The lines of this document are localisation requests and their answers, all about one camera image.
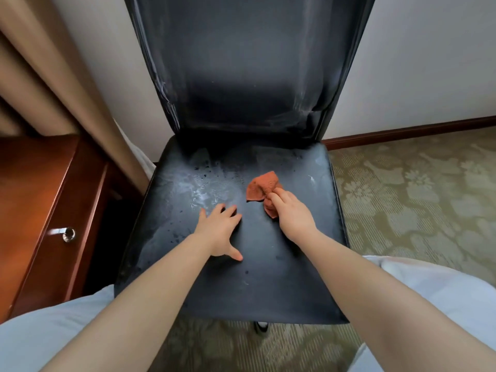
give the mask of wooden desk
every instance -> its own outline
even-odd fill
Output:
[[[79,136],[0,139],[0,323],[81,296],[111,194],[141,201]]]

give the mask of white pants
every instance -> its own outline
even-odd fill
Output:
[[[409,258],[366,258],[496,350],[496,290],[490,284],[453,269]],[[114,287],[108,286],[94,295],[26,313],[0,325],[0,370],[38,372],[113,298]],[[363,344],[349,372],[381,370]]]

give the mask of curtain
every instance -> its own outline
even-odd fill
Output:
[[[145,193],[148,177],[51,0],[0,0],[0,68],[0,135],[23,134],[19,117],[44,136],[85,130]]]

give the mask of silver drawer handle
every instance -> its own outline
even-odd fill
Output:
[[[76,238],[76,231],[72,227],[54,228],[47,232],[47,235],[58,234],[62,234],[62,240],[64,240],[66,243],[70,243]]]

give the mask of floral patterned carpet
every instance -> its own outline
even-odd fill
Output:
[[[496,285],[496,127],[329,153],[351,248],[412,257]],[[351,325],[177,319],[151,371],[346,371]]]

